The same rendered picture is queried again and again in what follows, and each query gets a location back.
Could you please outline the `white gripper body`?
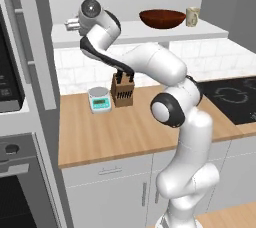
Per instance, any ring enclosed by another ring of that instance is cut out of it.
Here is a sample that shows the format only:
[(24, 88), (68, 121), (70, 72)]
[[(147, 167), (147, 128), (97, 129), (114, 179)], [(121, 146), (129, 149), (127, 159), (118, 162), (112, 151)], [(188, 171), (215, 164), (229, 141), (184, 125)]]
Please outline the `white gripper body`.
[(67, 31), (76, 31), (80, 29), (79, 19), (78, 18), (72, 18), (68, 19), (64, 23)]

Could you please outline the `grey tall cabinet door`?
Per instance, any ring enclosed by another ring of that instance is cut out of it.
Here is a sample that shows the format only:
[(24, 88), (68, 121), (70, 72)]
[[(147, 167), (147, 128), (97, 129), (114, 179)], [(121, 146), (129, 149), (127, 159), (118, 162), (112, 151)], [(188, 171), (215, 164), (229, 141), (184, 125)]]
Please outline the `grey tall cabinet door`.
[(28, 65), (36, 69), (44, 108), (46, 110), (55, 109), (56, 101), (47, 62), (46, 49), (36, 0), (20, 0), (20, 2), (21, 10), (17, 13), (22, 14), (24, 17), (33, 55), (33, 60), (28, 62)]

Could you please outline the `black microwave oven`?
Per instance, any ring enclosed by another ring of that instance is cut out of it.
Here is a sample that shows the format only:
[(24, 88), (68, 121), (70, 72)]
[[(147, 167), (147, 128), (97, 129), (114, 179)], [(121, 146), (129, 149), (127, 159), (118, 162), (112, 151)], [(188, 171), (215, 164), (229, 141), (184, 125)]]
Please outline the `black microwave oven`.
[(24, 90), (0, 7), (0, 113), (19, 111), (24, 99)]

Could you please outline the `white teal kitchen scale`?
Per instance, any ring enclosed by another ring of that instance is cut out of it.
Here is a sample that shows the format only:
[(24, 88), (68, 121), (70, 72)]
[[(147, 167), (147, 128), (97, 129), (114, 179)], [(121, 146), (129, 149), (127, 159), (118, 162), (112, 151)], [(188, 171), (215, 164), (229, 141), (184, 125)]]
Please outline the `white teal kitchen scale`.
[(105, 87), (94, 87), (89, 89), (88, 100), (93, 114), (106, 113), (112, 110), (110, 93)]

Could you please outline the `brown wooden knife block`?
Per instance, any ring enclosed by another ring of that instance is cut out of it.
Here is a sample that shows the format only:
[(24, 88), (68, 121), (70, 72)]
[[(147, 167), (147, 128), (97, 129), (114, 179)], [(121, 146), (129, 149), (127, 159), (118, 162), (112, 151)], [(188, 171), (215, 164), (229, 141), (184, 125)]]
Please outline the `brown wooden knife block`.
[(116, 108), (133, 105), (133, 91), (135, 84), (130, 82), (130, 77), (122, 74), (120, 83), (117, 83), (117, 74), (114, 73), (111, 84), (111, 96)]

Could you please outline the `dark brown bowl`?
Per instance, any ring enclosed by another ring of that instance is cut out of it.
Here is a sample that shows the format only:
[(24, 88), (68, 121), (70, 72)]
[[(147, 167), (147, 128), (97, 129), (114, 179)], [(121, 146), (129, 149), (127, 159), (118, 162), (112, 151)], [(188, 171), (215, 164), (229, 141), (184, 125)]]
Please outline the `dark brown bowl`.
[(179, 26), (185, 20), (186, 15), (174, 10), (152, 9), (141, 11), (139, 17), (150, 28), (172, 29)]

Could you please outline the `cream mug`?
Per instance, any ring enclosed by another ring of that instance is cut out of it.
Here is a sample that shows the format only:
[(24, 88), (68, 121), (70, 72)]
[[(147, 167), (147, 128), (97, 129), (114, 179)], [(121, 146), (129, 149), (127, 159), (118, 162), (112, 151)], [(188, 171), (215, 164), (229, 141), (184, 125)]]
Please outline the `cream mug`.
[(197, 7), (189, 7), (186, 9), (186, 25), (195, 27), (199, 20), (200, 9)]

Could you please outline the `grey oven knob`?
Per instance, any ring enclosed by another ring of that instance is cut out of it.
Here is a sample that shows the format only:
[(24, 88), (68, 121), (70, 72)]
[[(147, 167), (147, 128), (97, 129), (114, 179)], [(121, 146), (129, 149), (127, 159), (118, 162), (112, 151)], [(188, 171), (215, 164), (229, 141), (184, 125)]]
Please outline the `grey oven knob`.
[(19, 151), (19, 146), (16, 145), (16, 144), (8, 144), (6, 147), (5, 147), (5, 153), (7, 155), (13, 155), (13, 154), (17, 154)]

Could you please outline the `white drawer front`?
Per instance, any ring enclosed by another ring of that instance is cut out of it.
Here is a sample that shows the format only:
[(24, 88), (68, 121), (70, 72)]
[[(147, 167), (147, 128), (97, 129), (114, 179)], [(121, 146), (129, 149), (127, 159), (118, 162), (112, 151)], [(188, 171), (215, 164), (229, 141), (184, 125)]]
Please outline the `white drawer front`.
[(147, 173), (151, 170), (152, 154), (98, 162), (62, 170), (67, 188), (91, 182)]

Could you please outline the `grey oven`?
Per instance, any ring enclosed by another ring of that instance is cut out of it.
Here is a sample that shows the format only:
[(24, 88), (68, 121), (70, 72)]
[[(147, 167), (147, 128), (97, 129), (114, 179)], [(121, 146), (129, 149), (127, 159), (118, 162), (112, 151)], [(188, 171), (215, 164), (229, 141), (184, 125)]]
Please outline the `grey oven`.
[[(8, 144), (19, 146), (7, 155)], [(25, 174), (0, 178), (0, 228), (59, 228), (30, 133), (0, 137), (0, 172), (29, 164)]]

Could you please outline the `black hob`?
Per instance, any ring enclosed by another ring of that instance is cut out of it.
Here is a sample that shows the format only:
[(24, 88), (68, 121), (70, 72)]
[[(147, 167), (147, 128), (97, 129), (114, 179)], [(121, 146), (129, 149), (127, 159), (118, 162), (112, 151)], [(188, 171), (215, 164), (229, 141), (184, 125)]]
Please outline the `black hob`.
[(256, 76), (199, 83), (203, 94), (235, 125), (256, 122)]

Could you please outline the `white cupboard door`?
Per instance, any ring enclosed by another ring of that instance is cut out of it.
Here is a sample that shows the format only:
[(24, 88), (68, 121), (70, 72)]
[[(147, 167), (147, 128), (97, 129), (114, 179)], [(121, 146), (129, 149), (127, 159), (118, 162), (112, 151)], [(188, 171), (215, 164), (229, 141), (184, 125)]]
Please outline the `white cupboard door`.
[(148, 185), (149, 175), (144, 173), (67, 188), (74, 228), (145, 228)]
[(158, 204), (155, 204), (156, 177), (168, 166), (175, 155), (174, 150), (155, 153), (153, 155), (150, 194), (148, 196), (147, 227), (154, 227), (158, 219), (164, 214), (168, 206), (168, 200), (159, 194)]

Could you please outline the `white cupboard run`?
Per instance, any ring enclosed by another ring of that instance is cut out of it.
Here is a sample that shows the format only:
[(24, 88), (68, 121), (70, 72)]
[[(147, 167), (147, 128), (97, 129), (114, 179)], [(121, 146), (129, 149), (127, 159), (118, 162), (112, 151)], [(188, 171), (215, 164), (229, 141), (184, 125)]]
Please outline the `white cupboard run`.
[(207, 211), (251, 202), (256, 202), (256, 136), (231, 141)]

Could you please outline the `white wall shelf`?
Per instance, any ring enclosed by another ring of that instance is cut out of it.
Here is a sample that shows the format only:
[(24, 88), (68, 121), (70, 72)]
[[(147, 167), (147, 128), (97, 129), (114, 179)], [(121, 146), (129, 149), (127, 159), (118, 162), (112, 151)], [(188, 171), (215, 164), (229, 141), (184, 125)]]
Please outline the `white wall shelf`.
[[(150, 28), (142, 21), (125, 21), (121, 23), (121, 27), (121, 34), (114, 45), (227, 38), (229, 34), (228, 31), (204, 20), (199, 20), (195, 27), (187, 27), (182, 22), (179, 26), (166, 30)], [(63, 24), (54, 25), (51, 36), (55, 49), (75, 48), (80, 45), (79, 33), (67, 31)]]

